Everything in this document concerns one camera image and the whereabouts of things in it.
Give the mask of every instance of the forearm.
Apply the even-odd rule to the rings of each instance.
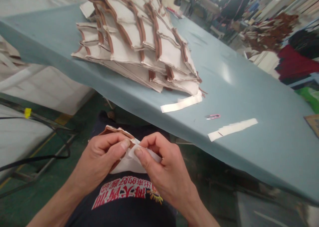
[[[64,226],[83,197],[84,194],[66,182],[33,217],[27,227]]]
[[[188,221],[189,226],[219,227],[218,222],[209,213],[199,198],[196,188],[192,197],[188,200],[188,203],[180,209],[180,212]]]

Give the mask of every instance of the dark t-shirt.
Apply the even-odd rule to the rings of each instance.
[[[65,226],[176,226],[175,217],[147,174],[126,171],[108,175]]]

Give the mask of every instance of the fingernail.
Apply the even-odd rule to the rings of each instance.
[[[137,148],[135,151],[134,151],[134,154],[140,158],[142,156],[142,150],[140,148]]]
[[[124,141],[121,142],[121,147],[124,150],[127,150],[129,146],[130,146],[130,141],[129,140],[125,139]]]

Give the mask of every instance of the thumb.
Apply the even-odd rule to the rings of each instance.
[[[103,155],[103,161],[109,169],[111,169],[112,165],[125,154],[130,144],[130,140],[125,139],[112,145],[108,152]]]
[[[144,167],[150,178],[152,178],[153,176],[157,176],[163,168],[161,164],[157,163],[154,160],[154,158],[150,155],[146,148],[137,148],[134,151],[134,154],[140,160],[142,166]]]

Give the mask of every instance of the sun logo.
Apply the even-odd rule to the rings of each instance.
[[[148,189],[146,193],[150,195],[150,199],[154,199],[156,203],[159,202],[162,204],[163,198],[160,196],[155,186],[152,186],[152,189]]]

